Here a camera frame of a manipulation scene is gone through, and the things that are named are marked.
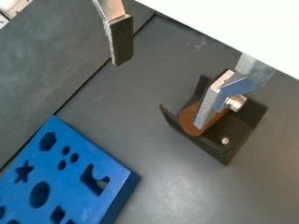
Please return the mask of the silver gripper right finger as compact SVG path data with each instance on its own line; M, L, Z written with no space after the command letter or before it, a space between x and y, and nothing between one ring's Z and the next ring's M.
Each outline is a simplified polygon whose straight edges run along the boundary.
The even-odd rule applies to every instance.
M238 112L246 103L243 94L262 88L277 69L247 54L242 54L235 70L210 85L195 116L194 125L200 130L224 109Z

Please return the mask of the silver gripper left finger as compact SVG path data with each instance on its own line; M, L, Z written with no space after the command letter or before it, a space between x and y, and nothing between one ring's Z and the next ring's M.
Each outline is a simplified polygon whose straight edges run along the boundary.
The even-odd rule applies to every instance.
M134 18L122 0L92 0L92 3L103 20L112 63L120 66L134 56Z

